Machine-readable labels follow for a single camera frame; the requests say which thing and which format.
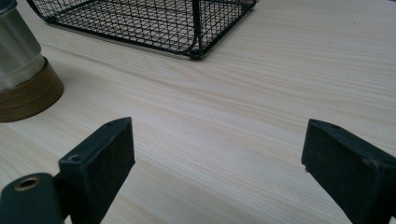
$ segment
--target metal cylinder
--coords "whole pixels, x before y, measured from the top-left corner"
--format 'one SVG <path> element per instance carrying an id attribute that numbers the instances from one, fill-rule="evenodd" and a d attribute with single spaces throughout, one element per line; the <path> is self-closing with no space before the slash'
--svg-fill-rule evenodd
<path id="1" fill-rule="evenodd" d="M 0 0 L 0 91 L 31 79 L 45 64 L 41 47 L 16 6 L 15 0 Z"/>

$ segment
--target cork base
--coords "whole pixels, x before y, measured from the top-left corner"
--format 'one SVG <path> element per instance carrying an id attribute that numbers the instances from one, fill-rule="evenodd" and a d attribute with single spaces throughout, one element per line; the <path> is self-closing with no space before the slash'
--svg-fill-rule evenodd
<path id="1" fill-rule="evenodd" d="M 0 122 L 30 118 L 53 105 L 64 93 L 64 84 L 45 60 L 43 69 L 35 77 L 0 91 Z"/>

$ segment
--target silver metal canister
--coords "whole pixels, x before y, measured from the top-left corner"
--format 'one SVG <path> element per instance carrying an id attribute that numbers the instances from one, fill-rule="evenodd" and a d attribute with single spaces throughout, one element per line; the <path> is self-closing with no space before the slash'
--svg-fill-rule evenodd
<path id="1" fill-rule="evenodd" d="M 0 0 L 0 91 L 34 77 L 45 64 L 41 47 L 16 6 L 15 0 Z"/>
<path id="2" fill-rule="evenodd" d="M 0 122 L 32 117 L 64 93 L 16 6 L 15 0 L 0 0 Z"/>

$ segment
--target wooden table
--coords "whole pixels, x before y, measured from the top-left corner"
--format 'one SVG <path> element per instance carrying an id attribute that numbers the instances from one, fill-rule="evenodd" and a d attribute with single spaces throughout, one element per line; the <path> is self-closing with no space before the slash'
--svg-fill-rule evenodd
<path id="1" fill-rule="evenodd" d="M 48 26 L 17 7 L 65 85 L 0 124 L 0 188 L 132 117 L 136 165 L 103 223 L 350 223 L 304 171 L 309 119 L 396 156 L 396 3 L 269 0 L 201 62 Z"/>

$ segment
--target wire mesh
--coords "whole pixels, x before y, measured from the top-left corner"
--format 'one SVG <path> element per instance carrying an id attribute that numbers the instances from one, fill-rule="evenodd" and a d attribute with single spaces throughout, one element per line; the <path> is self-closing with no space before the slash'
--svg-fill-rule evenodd
<path id="1" fill-rule="evenodd" d="M 253 9 L 256 0 L 28 0 L 28 3 L 50 24 L 200 58 Z"/>

